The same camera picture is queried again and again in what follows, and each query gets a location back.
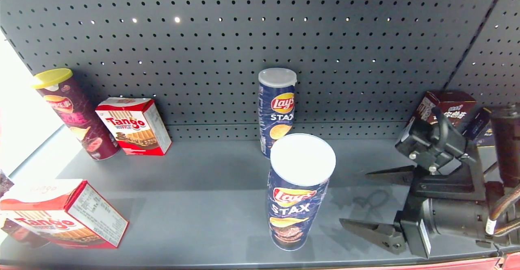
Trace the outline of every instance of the red chip can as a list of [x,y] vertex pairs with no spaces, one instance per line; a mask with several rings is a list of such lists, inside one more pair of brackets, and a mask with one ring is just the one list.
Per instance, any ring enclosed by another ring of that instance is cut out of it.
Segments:
[[47,70],[36,74],[33,80],[32,87],[50,104],[93,159],[107,159],[119,151],[114,137],[72,78],[72,70]]

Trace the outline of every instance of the store shelf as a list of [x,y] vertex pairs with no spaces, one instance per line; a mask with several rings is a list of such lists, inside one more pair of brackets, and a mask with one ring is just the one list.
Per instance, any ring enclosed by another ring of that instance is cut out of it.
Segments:
[[[392,255],[344,231],[338,218],[392,222],[408,188],[366,181],[373,170],[411,162],[393,140],[329,140],[338,157],[330,189],[303,248],[278,249],[268,234],[265,194],[269,161],[257,141],[176,142],[165,157],[122,152],[95,162],[80,152],[59,178],[84,178],[130,220],[117,250],[28,250],[11,239],[0,264],[50,268],[282,268],[426,262],[409,252]],[[481,149],[483,166],[494,148]],[[487,257],[490,248],[440,236],[431,259]]]

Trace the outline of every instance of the lay's logo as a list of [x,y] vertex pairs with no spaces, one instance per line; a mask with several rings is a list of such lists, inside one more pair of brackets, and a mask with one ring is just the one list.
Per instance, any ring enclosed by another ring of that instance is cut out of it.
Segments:
[[310,191],[278,187],[273,190],[273,198],[275,198],[275,202],[281,207],[291,207],[298,202],[312,198],[315,194],[315,190]]
[[293,108],[294,93],[282,93],[271,101],[271,109],[278,113],[290,113]]

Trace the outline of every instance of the chip can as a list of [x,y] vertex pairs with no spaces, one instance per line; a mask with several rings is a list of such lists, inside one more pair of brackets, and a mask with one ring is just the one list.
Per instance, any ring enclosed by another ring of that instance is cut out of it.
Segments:
[[319,137],[295,133],[273,144],[267,212],[276,246],[295,251],[305,244],[335,166],[334,150]]
[[260,146],[269,158],[273,143],[286,135],[294,119],[296,73],[285,68],[269,68],[258,74],[258,122]]
[[72,70],[57,68],[38,73],[33,77],[32,87],[43,96],[93,159],[107,159],[119,151],[119,144],[74,81]]

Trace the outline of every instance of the tango wafer box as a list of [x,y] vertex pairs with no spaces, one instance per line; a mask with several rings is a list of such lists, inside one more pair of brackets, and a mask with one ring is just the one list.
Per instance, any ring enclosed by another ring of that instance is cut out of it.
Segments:
[[2,215],[65,248],[117,248],[128,221],[82,179],[14,185]]
[[110,97],[96,113],[128,155],[165,155],[171,139],[151,98]]

